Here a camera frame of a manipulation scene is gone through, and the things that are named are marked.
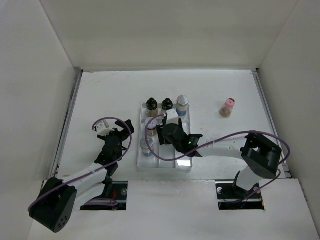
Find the white-cap orange-label spice jar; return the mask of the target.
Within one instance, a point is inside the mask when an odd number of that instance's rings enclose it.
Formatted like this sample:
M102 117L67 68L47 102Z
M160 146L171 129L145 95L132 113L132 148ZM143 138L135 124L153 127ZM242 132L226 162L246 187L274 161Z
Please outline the white-cap orange-label spice jar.
M152 117L148 117L144 125L146 127L146 133L148 137L155 137L157 135L157 125L158 122L156 119L153 119Z

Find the black-cap white powder bottle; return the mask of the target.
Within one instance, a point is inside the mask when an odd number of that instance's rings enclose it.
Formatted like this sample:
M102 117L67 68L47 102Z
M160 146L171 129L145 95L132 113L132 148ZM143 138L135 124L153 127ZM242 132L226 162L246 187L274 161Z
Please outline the black-cap white powder bottle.
M170 98L166 98L161 103L161 112L163 114L166 114L168 110L171 110L173 108L174 104Z

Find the silver-cap blue-label bottle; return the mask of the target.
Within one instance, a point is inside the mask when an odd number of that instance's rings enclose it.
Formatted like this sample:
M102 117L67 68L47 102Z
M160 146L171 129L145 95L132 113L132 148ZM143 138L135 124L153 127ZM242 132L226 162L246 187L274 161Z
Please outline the silver-cap blue-label bottle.
M184 119L189 109L189 98L185 95L180 95L176 100L176 112L181 119Z

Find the silver-cap blue-label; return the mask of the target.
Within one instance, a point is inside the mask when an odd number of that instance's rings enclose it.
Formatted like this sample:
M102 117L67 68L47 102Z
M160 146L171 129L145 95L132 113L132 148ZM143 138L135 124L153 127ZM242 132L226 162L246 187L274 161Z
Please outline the silver-cap blue-label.
M154 141L152 138L150 137L147 137L147 139L143 138L140 140L140 149L141 149L141 152L142 152L142 155L145 157L145 158L151 158L153 156L151 150L149 149L148 145L150 146L150 148L152 150L154 150Z

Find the black-cap brown spice bottle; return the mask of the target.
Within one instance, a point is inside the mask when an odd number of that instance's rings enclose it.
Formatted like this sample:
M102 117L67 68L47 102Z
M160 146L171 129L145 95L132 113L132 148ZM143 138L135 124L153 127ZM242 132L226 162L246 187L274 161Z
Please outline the black-cap brown spice bottle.
M158 115L158 102L153 98L149 98L146 102L147 117L155 117Z

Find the pink-cap spice bottle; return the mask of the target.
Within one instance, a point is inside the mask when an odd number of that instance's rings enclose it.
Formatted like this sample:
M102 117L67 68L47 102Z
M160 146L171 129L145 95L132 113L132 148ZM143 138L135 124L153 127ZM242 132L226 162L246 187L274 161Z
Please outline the pink-cap spice bottle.
M236 104L236 101L233 98L228 98L222 108L219 110L219 113L222 117L228 118L231 116L232 111L234 109L234 106Z

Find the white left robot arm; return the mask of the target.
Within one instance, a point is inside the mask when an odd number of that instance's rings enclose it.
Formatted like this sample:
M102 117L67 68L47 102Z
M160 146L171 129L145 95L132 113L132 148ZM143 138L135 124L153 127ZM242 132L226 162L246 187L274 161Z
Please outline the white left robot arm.
M71 214L84 206L97 206L95 199L108 199L112 195L111 177L119 167L119 161L129 151L126 140L132 141L135 129L131 120L116 117L115 128L109 127L109 117L97 120L91 127L97 138L104 142L97 159L86 169L64 178L51 177L37 199L28 207L29 216L53 233L60 232Z

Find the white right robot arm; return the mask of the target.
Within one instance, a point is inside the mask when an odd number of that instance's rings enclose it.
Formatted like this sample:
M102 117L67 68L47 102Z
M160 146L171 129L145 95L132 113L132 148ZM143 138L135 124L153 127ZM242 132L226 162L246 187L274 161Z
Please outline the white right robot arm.
M185 157L243 160L246 167L237 173L231 189L238 198L245 197L261 180L272 180L277 176L282 149L268 139L275 138L272 134L249 130L213 140L202 134L185 133L180 123L159 126L157 133L161 145L172 145Z

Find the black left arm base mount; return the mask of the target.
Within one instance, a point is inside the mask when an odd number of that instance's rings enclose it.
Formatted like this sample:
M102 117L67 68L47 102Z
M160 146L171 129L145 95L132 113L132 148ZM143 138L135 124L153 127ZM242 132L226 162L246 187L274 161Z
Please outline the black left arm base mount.
M117 190L114 187L113 180L111 178L108 178L103 183L104 189L101 195L102 198L115 200L117 197Z

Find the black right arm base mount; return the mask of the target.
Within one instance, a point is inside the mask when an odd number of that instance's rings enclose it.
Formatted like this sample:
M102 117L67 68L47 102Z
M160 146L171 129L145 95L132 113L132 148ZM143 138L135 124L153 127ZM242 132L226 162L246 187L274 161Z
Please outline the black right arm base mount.
M254 192L254 188L255 187L259 187L260 185L258 183L256 183L250 190L244 190L242 188L240 188L239 186L236 185L236 182L234 182L232 184L232 191L235 195L235 198L237 198L236 202L242 202L244 200L247 200L250 197L250 194L252 194Z

